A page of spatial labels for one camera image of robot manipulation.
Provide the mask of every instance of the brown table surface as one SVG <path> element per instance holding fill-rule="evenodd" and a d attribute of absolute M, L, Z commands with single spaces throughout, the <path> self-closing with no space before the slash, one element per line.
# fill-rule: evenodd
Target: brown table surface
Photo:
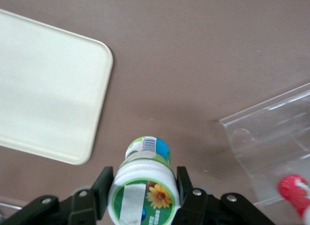
<path fill-rule="evenodd" d="M 63 200 L 104 166 L 115 172 L 135 138 L 154 135 L 195 185 L 256 202 L 218 120 L 310 81 L 310 0 L 0 0 L 0 8 L 102 41 L 114 56 L 90 160 L 75 166 L 0 147 L 2 198 Z M 108 213 L 103 221 L 112 224 Z"/>

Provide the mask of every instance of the transparent plastic container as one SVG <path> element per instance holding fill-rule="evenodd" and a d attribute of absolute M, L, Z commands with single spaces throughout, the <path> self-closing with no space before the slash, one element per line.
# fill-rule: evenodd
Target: transparent plastic container
<path fill-rule="evenodd" d="M 310 83 L 220 122 L 235 157 L 252 178 L 256 205 L 278 225 L 301 224 L 277 184 L 290 174 L 310 180 Z"/>

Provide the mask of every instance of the red bottle cap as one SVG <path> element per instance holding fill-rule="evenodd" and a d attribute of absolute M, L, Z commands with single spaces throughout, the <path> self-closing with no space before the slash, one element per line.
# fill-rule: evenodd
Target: red bottle cap
<path fill-rule="evenodd" d="M 310 185 L 300 175 L 289 175 L 278 184 L 278 191 L 302 216 L 305 209 L 310 205 Z"/>

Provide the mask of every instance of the sunflower image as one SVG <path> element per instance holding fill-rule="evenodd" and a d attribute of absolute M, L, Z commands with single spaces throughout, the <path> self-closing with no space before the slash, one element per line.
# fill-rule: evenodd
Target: sunflower image
<path fill-rule="evenodd" d="M 169 208 L 172 203 L 171 197 L 167 190 L 159 184 L 149 188 L 146 198 L 151 203 L 153 209 Z"/>

